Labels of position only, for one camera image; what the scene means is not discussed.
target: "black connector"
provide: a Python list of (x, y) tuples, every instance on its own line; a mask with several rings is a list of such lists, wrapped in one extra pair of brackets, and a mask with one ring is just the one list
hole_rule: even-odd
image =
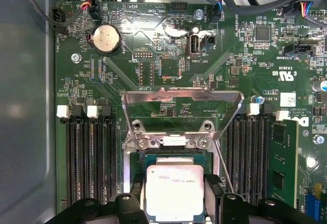
[(101, 12), (97, 0), (91, 0), (91, 6), (88, 8), (88, 13), (93, 21), (101, 21)]
[(210, 23), (215, 24), (218, 23), (221, 19), (221, 10), (218, 4), (215, 4), (215, 6), (212, 8), (210, 12)]
[(290, 3), (288, 6), (284, 6), (279, 9), (278, 14), (280, 16), (295, 16), (301, 13), (300, 2)]
[(171, 2), (170, 13), (171, 14), (186, 14), (188, 12), (187, 2)]
[(309, 55), (311, 57), (316, 56), (316, 44), (315, 40), (300, 40), (297, 44), (287, 45), (283, 48), (283, 55)]
[[(52, 10), (53, 20), (57, 22), (66, 22), (66, 14), (60, 8), (54, 8)], [(65, 27), (58, 27), (53, 25), (54, 30), (58, 34), (68, 34), (68, 30)]]

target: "capacitor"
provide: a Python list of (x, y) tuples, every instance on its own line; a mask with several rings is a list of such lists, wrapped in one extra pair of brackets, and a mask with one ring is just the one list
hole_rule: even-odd
[(110, 24), (97, 26), (88, 35), (88, 41), (98, 52), (105, 55), (114, 54), (122, 45), (118, 29)]
[(251, 97), (251, 102), (252, 103), (258, 103), (258, 104), (263, 104), (265, 102), (265, 99), (262, 96), (257, 96), (257, 95), (253, 95)]
[(312, 89), (314, 91), (327, 91), (327, 81), (318, 80), (312, 84)]
[(197, 21), (202, 20), (204, 18), (204, 12), (201, 9), (197, 9), (194, 12), (193, 18)]
[(198, 34), (200, 32), (200, 29), (198, 27), (193, 27), (189, 30), (188, 36), (190, 37), (193, 34)]
[(313, 143), (314, 144), (323, 144), (325, 142), (325, 138), (321, 135), (315, 135), (314, 138), (313, 138)]

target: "screw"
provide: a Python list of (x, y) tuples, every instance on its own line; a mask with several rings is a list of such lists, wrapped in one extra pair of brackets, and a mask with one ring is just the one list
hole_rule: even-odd
[(80, 63), (82, 61), (82, 56), (79, 53), (74, 53), (71, 56), (71, 60), (74, 63)]
[(146, 147), (148, 147), (148, 142), (145, 140), (140, 140), (140, 141), (138, 141), (137, 146), (140, 149), (145, 149)]
[(198, 142), (198, 146), (201, 149), (205, 149), (208, 146), (208, 141), (204, 138), (201, 138)]
[(235, 200), (236, 196), (232, 195), (232, 194), (229, 194), (229, 195), (227, 195), (227, 198), (229, 198), (230, 200)]
[(316, 145), (323, 144), (325, 142), (325, 138), (323, 136), (320, 136), (320, 135), (315, 135), (315, 137), (313, 138), (313, 142)]
[(204, 12), (201, 9), (197, 9), (194, 12), (194, 19), (196, 20), (202, 20), (204, 18)]
[(275, 206), (276, 203), (273, 200), (266, 200), (265, 203), (270, 206)]

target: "chip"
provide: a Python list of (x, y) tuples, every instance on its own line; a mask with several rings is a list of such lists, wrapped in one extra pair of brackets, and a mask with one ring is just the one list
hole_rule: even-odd
[(85, 102), (85, 98), (83, 98), (83, 97), (77, 97), (76, 98), (76, 103), (83, 103), (84, 104), (84, 102)]
[(99, 106), (107, 105), (107, 103), (107, 99), (97, 99), (97, 105)]
[(255, 40), (256, 41), (269, 41), (270, 40), (270, 28), (264, 26), (258, 26), (255, 28)]
[(279, 188), (280, 190), (283, 190), (284, 188), (284, 175), (274, 171), (272, 176), (272, 183), (275, 187)]
[(240, 75), (240, 67), (232, 66), (229, 68), (229, 72), (231, 75)]
[(240, 81), (238, 79), (230, 79), (228, 83), (229, 85), (239, 85)]

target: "small black chip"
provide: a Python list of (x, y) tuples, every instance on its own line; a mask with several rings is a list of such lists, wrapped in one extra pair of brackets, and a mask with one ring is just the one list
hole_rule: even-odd
[(316, 96), (316, 100), (318, 103), (327, 103), (327, 94), (326, 93), (318, 93)]
[(320, 116), (320, 107), (313, 107), (313, 116)]
[(230, 79), (228, 81), (229, 85), (239, 85), (240, 81), (238, 79)]
[(255, 28), (255, 40), (256, 41), (269, 41), (270, 40), (270, 28), (264, 26), (258, 26)]
[(272, 175), (272, 183), (275, 187), (279, 188), (280, 190), (283, 190), (284, 188), (284, 175), (274, 171)]
[(97, 99), (97, 105), (99, 106), (104, 106), (108, 104), (108, 100), (107, 99)]
[(82, 104), (84, 104), (85, 103), (85, 98), (83, 98), (83, 97), (77, 97), (76, 98), (76, 103), (82, 103)]

